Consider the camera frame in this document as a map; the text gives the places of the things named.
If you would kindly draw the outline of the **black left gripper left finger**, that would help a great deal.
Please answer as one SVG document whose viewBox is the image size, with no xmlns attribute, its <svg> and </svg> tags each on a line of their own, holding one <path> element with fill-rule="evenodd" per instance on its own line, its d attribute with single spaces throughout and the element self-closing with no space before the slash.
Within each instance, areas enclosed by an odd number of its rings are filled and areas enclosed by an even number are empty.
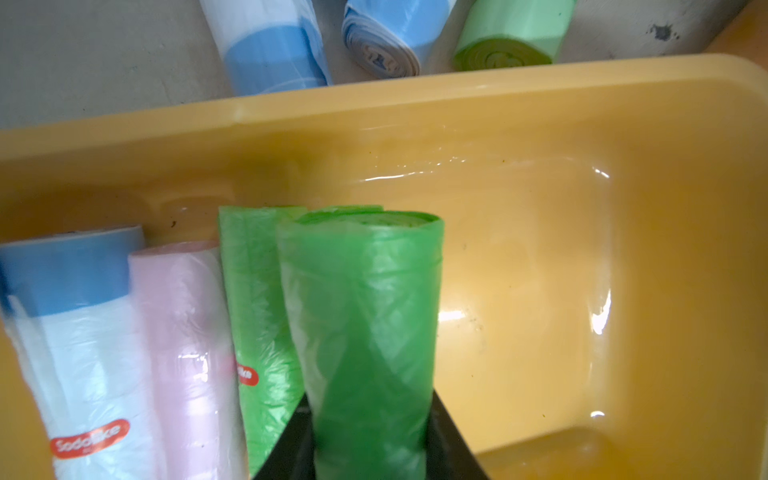
<svg viewBox="0 0 768 480">
<path fill-rule="evenodd" d="M 312 413 L 304 395 L 253 480 L 314 480 Z"/>
</svg>

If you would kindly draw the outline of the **pink trash bag roll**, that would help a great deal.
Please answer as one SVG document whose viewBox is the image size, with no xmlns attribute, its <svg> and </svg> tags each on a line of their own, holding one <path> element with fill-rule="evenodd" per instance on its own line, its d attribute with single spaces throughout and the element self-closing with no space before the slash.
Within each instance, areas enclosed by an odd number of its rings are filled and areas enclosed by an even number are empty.
<svg viewBox="0 0 768 480">
<path fill-rule="evenodd" d="M 149 347 L 170 479 L 245 479 L 246 446 L 218 245 L 168 244 L 129 257 Z"/>
</svg>

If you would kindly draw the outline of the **short green trash bag roll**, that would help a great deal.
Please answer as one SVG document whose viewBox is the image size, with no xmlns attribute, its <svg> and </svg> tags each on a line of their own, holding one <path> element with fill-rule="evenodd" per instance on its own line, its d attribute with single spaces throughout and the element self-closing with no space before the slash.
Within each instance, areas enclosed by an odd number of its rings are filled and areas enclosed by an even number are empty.
<svg viewBox="0 0 768 480">
<path fill-rule="evenodd" d="M 277 231 L 320 479 L 427 473 L 444 228 L 429 213 L 357 209 Z"/>
</svg>

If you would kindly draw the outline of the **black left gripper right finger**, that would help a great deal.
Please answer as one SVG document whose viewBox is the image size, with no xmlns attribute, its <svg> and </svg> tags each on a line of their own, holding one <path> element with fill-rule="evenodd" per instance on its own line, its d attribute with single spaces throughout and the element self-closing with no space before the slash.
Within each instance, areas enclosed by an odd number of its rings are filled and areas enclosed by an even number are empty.
<svg viewBox="0 0 768 480">
<path fill-rule="evenodd" d="M 488 480 L 437 391 L 433 392 L 427 423 L 429 480 Z"/>
</svg>

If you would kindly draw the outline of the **white blue trash bag roll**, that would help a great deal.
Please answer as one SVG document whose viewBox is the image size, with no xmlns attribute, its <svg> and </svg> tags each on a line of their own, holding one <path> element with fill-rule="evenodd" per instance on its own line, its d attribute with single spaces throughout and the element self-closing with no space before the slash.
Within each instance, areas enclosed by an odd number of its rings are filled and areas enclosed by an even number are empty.
<svg viewBox="0 0 768 480">
<path fill-rule="evenodd" d="M 140 226 L 1 247 L 1 311 L 59 479 L 161 479 L 148 350 L 131 300 Z"/>
</svg>

